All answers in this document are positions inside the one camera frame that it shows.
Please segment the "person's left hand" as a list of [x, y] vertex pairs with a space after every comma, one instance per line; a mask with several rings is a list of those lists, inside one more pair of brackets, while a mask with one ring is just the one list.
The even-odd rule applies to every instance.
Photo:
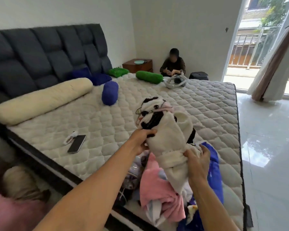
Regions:
[[134, 156], [140, 155], [147, 149], [145, 144], [148, 137], [143, 137], [141, 130], [142, 129], [136, 129], [127, 141], [129, 149]]

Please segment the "white and black plush garment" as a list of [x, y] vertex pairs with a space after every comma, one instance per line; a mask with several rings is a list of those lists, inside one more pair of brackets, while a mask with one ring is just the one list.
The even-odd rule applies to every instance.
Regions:
[[183, 107], [173, 107], [162, 97], [155, 96], [144, 98], [136, 105], [134, 120], [138, 129], [157, 130], [146, 143], [173, 189], [181, 195], [188, 180], [184, 152], [191, 149], [196, 155], [202, 155], [200, 146], [193, 143], [196, 130], [190, 115]]

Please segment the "person's right forearm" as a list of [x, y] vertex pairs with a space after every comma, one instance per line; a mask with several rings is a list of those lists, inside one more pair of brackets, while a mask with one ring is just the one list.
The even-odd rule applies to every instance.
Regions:
[[192, 184], [204, 231], [239, 231], [208, 182]]

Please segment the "person's left forearm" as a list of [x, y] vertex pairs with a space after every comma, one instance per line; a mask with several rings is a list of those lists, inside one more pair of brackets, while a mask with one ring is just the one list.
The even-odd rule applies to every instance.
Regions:
[[128, 140], [94, 174], [66, 194], [33, 231], [103, 229], [135, 156], [143, 150]]

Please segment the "green bolster pillow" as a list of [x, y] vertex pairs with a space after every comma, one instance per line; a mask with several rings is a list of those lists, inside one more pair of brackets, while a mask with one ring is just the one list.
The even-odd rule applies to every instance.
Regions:
[[138, 78], [141, 81], [149, 82], [152, 84], [159, 84], [164, 81], [163, 76], [161, 74], [147, 71], [136, 72], [136, 78]]

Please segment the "white headset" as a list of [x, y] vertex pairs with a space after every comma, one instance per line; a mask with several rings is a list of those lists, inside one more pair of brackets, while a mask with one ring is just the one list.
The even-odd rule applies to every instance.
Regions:
[[187, 81], [188, 78], [185, 77], [184, 75], [175, 75], [169, 77], [168, 79], [165, 79], [165, 86], [168, 89], [181, 88], [185, 87]]

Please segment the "brown wooden nightstand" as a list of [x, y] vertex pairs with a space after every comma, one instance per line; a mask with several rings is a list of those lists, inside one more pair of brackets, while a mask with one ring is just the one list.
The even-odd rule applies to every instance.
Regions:
[[[138, 65], [135, 61], [144, 61], [143, 64]], [[138, 71], [146, 71], [153, 73], [153, 60], [152, 59], [143, 59], [143, 58], [134, 58], [122, 64], [124, 69], [127, 69], [130, 73], [136, 73]]]

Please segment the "black smartphone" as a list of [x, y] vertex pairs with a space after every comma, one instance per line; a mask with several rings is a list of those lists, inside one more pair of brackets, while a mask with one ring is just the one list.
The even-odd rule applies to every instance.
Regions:
[[75, 154], [77, 152], [79, 152], [82, 144], [84, 143], [86, 139], [86, 135], [78, 135], [73, 139], [73, 142], [71, 144], [71, 146], [69, 147], [67, 153], [68, 154]]

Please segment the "black plastic stool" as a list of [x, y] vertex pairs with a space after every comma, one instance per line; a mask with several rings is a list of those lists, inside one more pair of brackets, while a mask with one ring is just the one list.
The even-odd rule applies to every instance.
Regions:
[[189, 79], [206, 80], [209, 81], [208, 74], [205, 72], [192, 72]]

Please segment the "white crumpled tissue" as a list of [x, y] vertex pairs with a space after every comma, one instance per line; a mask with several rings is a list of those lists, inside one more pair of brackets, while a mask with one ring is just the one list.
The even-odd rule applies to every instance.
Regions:
[[63, 144], [64, 145], [68, 145], [77, 136], [78, 136], [78, 132], [77, 131], [73, 131], [69, 136], [66, 137], [66, 139], [63, 142]]

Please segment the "cream bolster pillow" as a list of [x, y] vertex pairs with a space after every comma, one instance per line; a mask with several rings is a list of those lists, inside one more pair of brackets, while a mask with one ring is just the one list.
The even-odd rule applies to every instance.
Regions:
[[66, 105], [93, 89], [88, 78], [76, 78], [0, 104], [0, 124], [14, 126]]

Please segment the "white and brown curtain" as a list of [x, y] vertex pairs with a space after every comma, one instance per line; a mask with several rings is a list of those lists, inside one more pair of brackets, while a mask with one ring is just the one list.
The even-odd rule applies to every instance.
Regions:
[[256, 102], [281, 100], [289, 80], [289, 25], [266, 56], [247, 94]]

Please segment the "dark grey padded headboard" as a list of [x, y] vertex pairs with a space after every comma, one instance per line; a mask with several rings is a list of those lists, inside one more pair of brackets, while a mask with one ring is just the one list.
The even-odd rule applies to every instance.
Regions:
[[100, 24], [0, 30], [0, 104], [67, 81], [84, 67], [112, 69]]

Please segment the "beige pillow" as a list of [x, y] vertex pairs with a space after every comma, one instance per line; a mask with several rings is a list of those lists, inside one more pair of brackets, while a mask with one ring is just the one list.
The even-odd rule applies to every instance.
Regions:
[[14, 166], [5, 171], [2, 177], [4, 195], [20, 201], [42, 201], [47, 203], [50, 190], [41, 190], [35, 178], [22, 166]]

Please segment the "black bed frame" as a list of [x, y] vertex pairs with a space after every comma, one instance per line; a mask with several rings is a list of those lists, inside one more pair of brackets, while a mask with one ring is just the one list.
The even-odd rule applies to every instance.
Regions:
[[[2, 124], [0, 137], [16, 150], [13, 159], [24, 163], [61, 195], [66, 195], [82, 182]], [[110, 231], [160, 231], [122, 206], [114, 207], [104, 227]]]

